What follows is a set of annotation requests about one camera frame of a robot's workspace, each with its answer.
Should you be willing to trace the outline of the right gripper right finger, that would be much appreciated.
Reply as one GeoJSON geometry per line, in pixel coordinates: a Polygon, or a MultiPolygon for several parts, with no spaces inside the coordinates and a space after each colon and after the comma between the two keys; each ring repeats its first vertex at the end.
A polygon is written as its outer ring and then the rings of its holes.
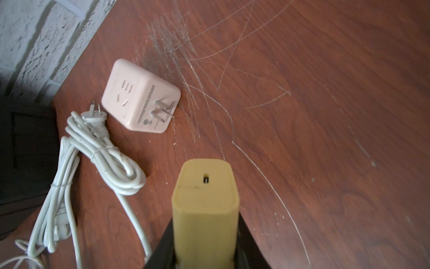
{"type": "Polygon", "coordinates": [[[235,269],[271,269],[241,214],[237,229],[235,269]]]}

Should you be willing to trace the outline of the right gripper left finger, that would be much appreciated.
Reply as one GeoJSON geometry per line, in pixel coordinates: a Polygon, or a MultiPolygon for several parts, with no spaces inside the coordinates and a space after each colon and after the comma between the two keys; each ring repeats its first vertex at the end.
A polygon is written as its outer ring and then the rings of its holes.
{"type": "Polygon", "coordinates": [[[171,219],[161,237],[158,246],[146,262],[144,269],[175,269],[173,220],[171,219]]]}

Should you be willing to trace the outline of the yellow charger plug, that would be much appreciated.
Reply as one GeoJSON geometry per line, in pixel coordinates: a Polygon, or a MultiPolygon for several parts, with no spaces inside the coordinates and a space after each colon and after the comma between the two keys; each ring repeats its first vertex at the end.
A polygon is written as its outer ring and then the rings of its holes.
{"type": "Polygon", "coordinates": [[[186,161],[171,203],[177,267],[234,268],[240,198],[230,164],[186,161]]]}

